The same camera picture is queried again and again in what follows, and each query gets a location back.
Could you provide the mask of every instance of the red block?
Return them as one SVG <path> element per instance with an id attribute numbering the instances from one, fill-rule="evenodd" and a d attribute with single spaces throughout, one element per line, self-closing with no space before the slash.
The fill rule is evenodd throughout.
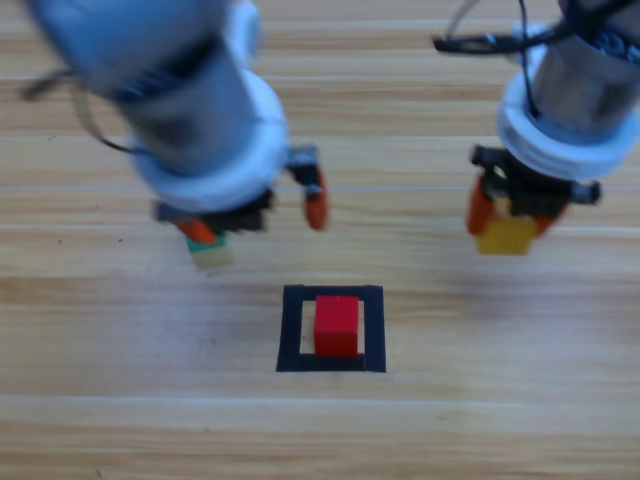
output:
<path id="1" fill-rule="evenodd" d="M 358 297 L 316 298 L 313 328 L 316 355 L 319 357 L 358 356 Z"/>

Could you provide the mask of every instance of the yellow block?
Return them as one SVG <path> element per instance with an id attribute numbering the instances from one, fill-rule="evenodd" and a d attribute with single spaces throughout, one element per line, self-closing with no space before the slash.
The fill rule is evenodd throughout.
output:
<path id="1" fill-rule="evenodd" d="M 498 218 L 475 237 L 476 246 L 482 255 L 527 255 L 537 231 L 530 217 Z"/>

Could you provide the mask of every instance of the wood grain surface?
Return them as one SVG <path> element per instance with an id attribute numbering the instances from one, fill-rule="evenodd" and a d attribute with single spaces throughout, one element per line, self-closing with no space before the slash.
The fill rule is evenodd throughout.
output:
<path id="1" fill-rule="evenodd" d="M 321 148 L 332 225 L 283 180 L 269 231 L 204 273 L 64 90 L 20 101 L 56 59 L 0 0 L 0 478 L 638 480 L 640 156 L 529 257 L 481 257 L 468 153 L 516 67 L 432 51 L 457 2 L 260 6 L 259 72 Z M 484 0 L 463 31 L 517 18 Z M 383 285 L 389 372 L 276 373 L 291 283 Z"/>

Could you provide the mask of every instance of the black square outline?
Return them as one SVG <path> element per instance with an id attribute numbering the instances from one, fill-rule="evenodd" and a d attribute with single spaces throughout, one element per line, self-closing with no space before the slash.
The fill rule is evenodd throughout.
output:
<path id="1" fill-rule="evenodd" d="M 300 353 L 302 304 L 317 297 L 358 297 L 364 302 L 364 353 L 356 358 L 323 358 Z M 326 287 L 285 285 L 277 372 L 376 372 L 386 373 L 384 295 L 382 287 Z"/>

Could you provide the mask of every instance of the wire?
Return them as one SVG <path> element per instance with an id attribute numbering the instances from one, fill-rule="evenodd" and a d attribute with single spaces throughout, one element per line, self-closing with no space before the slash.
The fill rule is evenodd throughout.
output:
<path id="1" fill-rule="evenodd" d="M 471 12 L 471 10 L 473 10 L 479 3 L 480 0 L 466 0 L 460 8 L 458 8 L 458 11 L 451 19 L 449 27 L 447 28 L 447 40 L 451 40 L 451 37 L 456 33 L 465 17 L 469 15 L 469 12 Z"/>
<path id="2" fill-rule="evenodd" d="M 72 79 L 71 82 L 71 95 L 73 107 L 75 109 L 76 115 L 78 116 L 78 119 L 80 120 L 80 123 L 82 124 L 84 129 L 97 141 L 109 148 L 113 148 L 114 150 L 117 150 L 119 152 L 128 153 L 131 155 L 145 155 L 149 153 L 144 149 L 123 147 L 122 145 L 118 145 L 117 143 L 114 143 L 105 137 L 105 135 L 102 133 L 102 130 L 93 118 L 93 114 L 91 113 L 89 100 L 87 98 L 87 90 L 79 82 L 79 80 L 75 78 Z"/>
<path id="3" fill-rule="evenodd" d="M 579 33 L 579 30 L 603 24 L 614 13 L 622 10 L 635 0 L 612 0 L 608 4 L 588 11 L 580 25 L 570 24 L 566 20 L 559 22 L 533 37 L 518 39 L 512 35 L 485 34 L 458 38 L 434 38 L 436 50 L 444 53 L 462 53 L 467 55 L 513 55 L 539 45 L 550 44 Z"/>
<path id="4" fill-rule="evenodd" d="M 522 38 L 526 42 L 529 39 L 528 28 L 529 21 L 527 15 L 527 6 L 524 3 L 524 0 L 518 0 L 520 3 L 520 11 L 522 13 Z M 529 73 L 529 55 L 527 50 L 522 50 L 522 72 L 524 75 L 524 83 L 527 90 L 527 101 L 529 102 L 529 110 L 531 111 L 531 115 L 533 118 L 538 118 L 540 112 L 538 107 L 533 100 L 533 89 L 531 88 L 531 75 Z"/>

